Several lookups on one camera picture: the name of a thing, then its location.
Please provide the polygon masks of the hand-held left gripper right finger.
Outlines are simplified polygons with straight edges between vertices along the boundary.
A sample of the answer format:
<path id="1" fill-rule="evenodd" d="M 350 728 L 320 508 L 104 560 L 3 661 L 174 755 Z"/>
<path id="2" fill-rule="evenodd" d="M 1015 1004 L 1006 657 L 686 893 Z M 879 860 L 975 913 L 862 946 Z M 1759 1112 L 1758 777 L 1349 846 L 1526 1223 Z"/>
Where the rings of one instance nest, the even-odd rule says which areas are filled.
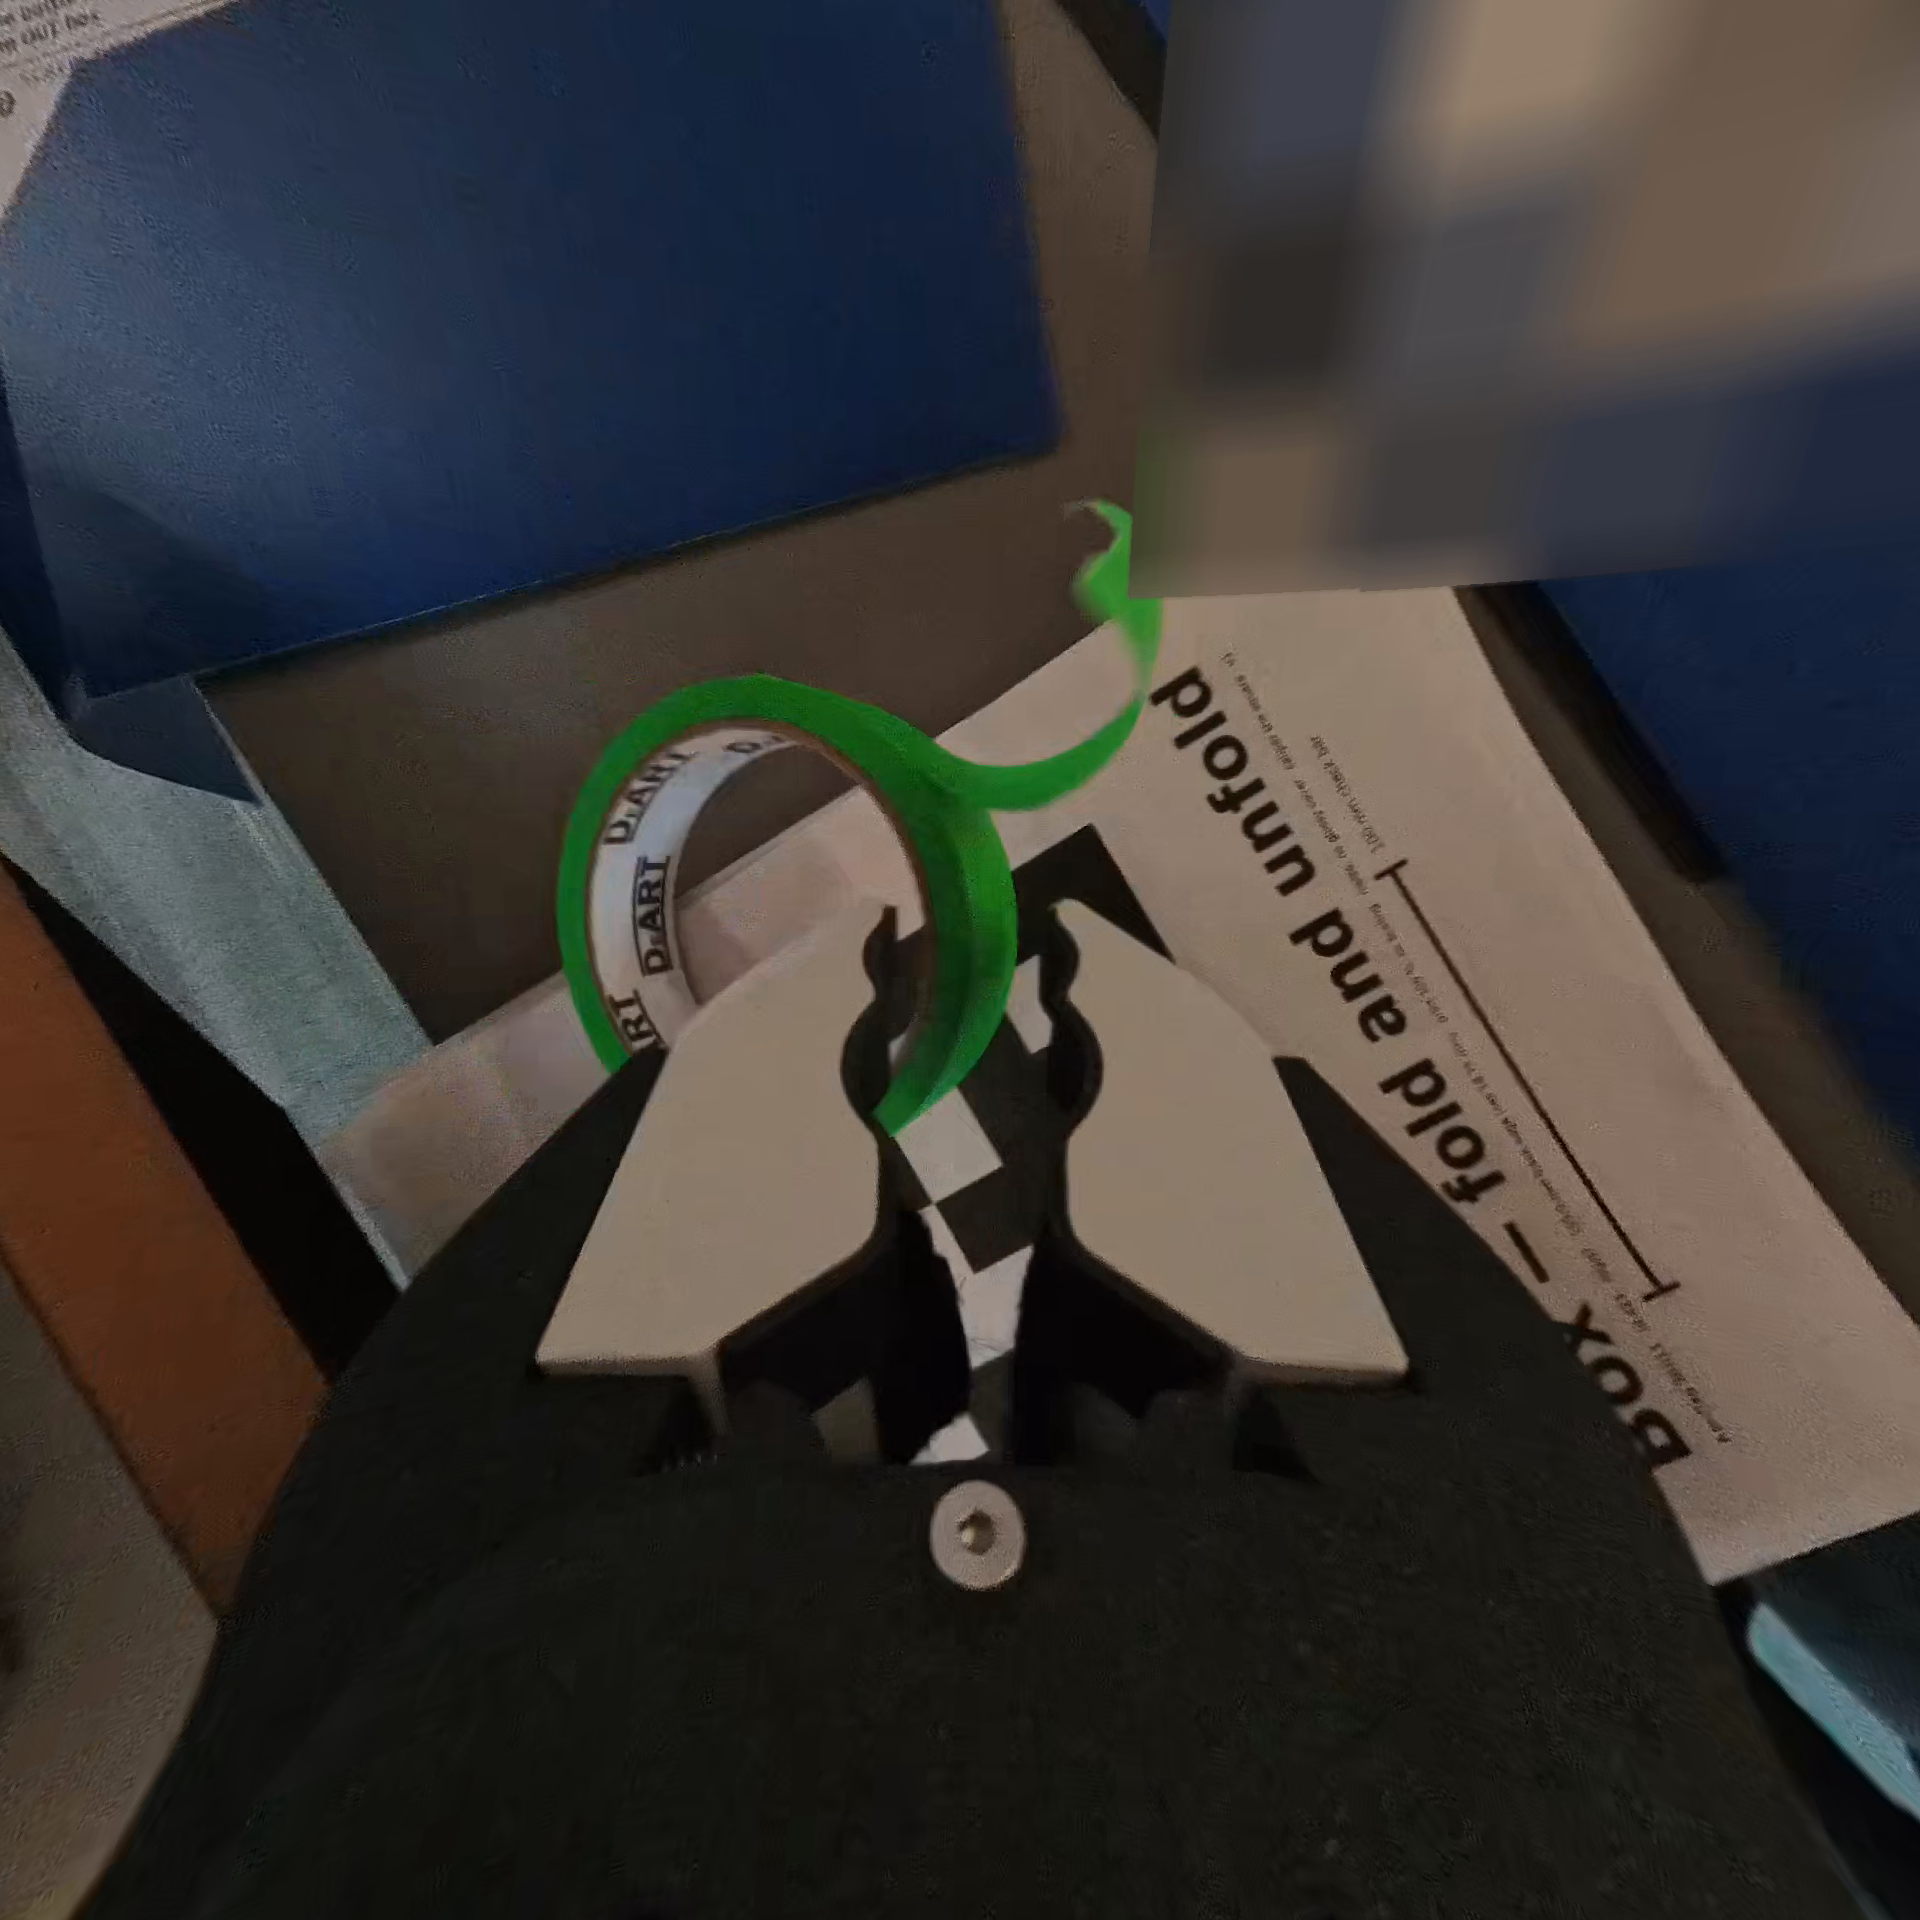
<path id="1" fill-rule="evenodd" d="M 1034 1391 L 1377 1388 L 1410 1357 L 1277 1058 L 1089 904 L 1052 911 L 1062 1142 L 1034 1243 Z"/>

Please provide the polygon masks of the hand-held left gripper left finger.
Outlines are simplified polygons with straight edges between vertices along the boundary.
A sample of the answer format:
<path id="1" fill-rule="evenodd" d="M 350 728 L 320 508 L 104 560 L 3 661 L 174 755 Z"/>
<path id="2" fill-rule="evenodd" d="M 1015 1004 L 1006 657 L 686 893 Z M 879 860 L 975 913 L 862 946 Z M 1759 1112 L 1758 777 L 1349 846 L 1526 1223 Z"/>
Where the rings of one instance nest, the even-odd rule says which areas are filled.
<path id="1" fill-rule="evenodd" d="M 881 1149 L 848 1086 L 898 913 L 849 904 L 698 1007 L 540 1332 L 551 1380 L 683 1380 L 718 1425 L 821 1283 L 881 1233 Z"/>

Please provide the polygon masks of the green tape roll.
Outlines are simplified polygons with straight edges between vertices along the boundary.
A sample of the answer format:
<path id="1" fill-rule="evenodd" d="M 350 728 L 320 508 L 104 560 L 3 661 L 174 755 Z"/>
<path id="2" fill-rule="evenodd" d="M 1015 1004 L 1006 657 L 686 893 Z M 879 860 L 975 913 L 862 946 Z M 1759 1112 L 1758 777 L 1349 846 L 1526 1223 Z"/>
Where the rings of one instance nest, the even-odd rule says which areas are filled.
<path id="1" fill-rule="evenodd" d="M 1132 592 L 1132 515 L 1109 500 L 1084 508 L 1108 541 L 1076 570 L 1072 598 L 1115 630 L 1132 680 L 1127 702 L 1076 744 L 1024 762 L 968 759 L 883 708 L 765 673 L 686 683 L 612 738 L 569 810 L 553 901 L 566 989 L 604 1068 L 670 1049 L 698 1010 L 675 923 L 696 819 L 745 766 L 803 751 L 840 766 L 878 803 L 922 904 L 919 1007 L 874 1119 L 898 1135 L 959 1087 L 995 1034 L 1017 963 L 1015 889 L 995 819 L 1065 801 L 1117 757 L 1159 654 L 1162 601 Z"/>

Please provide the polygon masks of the white printed paper sheet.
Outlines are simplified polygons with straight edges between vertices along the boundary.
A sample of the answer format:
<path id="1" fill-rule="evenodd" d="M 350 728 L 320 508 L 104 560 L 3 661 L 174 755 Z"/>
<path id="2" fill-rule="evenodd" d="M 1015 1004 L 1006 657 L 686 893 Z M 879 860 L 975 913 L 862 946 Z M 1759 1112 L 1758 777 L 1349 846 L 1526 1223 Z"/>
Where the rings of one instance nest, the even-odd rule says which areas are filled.
<path id="1" fill-rule="evenodd" d="M 995 819 L 1017 963 L 994 1039 L 899 1135 L 973 1364 L 1011 1349 L 1050 1043 L 1040 942 L 1085 900 L 1301 1058 L 1514 1272 L 1644 1446 L 1712 1580 L 1916 1519 L 1898 1303 L 1709 1038 L 1436 588 L 1198 601 L 1127 744 Z M 923 930 L 879 803 L 743 766 L 683 843 L 694 1012 L 859 900 Z M 322 1163 L 416 1275 L 610 1069 L 566 979 L 401 1069 Z"/>

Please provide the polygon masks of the brown wooden board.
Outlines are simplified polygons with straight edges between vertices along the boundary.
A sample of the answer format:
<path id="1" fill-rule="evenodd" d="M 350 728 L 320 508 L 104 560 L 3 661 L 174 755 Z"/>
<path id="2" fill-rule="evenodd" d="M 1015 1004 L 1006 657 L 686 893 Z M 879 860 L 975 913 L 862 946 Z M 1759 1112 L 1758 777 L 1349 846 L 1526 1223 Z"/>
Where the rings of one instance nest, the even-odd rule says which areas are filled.
<path id="1" fill-rule="evenodd" d="M 219 1618 L 323 1378 L 12 875 L 2 1093 L 3 1269 Z"/>

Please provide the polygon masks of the teal cloth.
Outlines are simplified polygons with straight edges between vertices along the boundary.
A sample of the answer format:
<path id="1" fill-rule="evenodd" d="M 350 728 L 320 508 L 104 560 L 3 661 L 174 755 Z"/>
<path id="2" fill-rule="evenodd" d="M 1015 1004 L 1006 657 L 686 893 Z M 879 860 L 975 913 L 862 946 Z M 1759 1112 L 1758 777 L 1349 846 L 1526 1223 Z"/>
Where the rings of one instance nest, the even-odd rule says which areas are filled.
<path id="1" fill-rule="evenodd" d="M 7 639 L 2 850 L 308 1142 L 346 1128 L 427 1049 L 273 803 L 91 754 Z"/>

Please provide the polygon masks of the blue cardboard box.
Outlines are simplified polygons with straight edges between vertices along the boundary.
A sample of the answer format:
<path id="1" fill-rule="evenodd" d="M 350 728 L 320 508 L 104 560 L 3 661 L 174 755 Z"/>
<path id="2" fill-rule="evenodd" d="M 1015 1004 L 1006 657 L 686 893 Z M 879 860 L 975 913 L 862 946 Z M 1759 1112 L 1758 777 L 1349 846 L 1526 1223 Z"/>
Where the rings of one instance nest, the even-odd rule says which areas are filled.
<path id="1" fill-rule="evenodd" d="M 1048 452 L 994 3 L 3 3 L 3 638 L 195 683 Z"/>

